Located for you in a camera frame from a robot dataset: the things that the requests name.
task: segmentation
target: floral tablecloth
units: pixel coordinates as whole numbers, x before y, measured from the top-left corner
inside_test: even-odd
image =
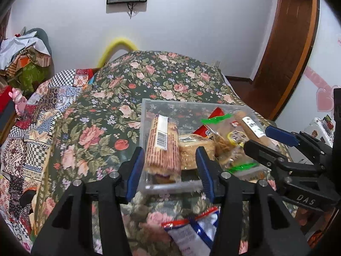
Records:
[[[189,57],[135,51],[106,64],[56,123],[35,209],[35,235],[73,180],[101,180],[130,159],[139,141],[142,98],[244,105],[219,69]],[[280,149],[288,154],[285,147]],[[121,206],[133,255],[181,255],[161,222],[199,214],[208,206],[202,192],[158,196],[138,192],[131,203]],[[94,247],[101,252],[96,204],[93,213]],[[247,224],[246,215],[243,240]]]

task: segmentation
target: white cloth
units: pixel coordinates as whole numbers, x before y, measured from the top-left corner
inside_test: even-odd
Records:
[[[6,69],[10,65],[13,55],[26,47],[33,46],[37,51],[50,55],[43,41],[35,37],[36,34],[37,32],[32,32],[3,40],[0,46],[0,70]]]

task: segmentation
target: wooden door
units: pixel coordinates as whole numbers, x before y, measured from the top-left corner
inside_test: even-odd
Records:
[[[253,82],[255,90],[269,97],[271,107],[262,113],[269,119],[280,114],[304,71],[316,19],[317,0],[278,0],[269,42]]]

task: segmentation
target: wooden floor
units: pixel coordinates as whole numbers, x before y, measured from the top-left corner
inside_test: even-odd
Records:
[[[230,78],[228,81],[245,104],[253,108],[263,117],[269,118],[277,101],[272,99],[267,89],[256,89],[252,83],[245,81],[233,81]]]

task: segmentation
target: baseboard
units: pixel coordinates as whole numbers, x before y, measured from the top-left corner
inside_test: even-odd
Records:
[[[242,81],[242,82],[248,82],[248,83],[252,83],[253,82],[250,78],[235,77],[235,76],[225,76],[225,77],[229,81]]]

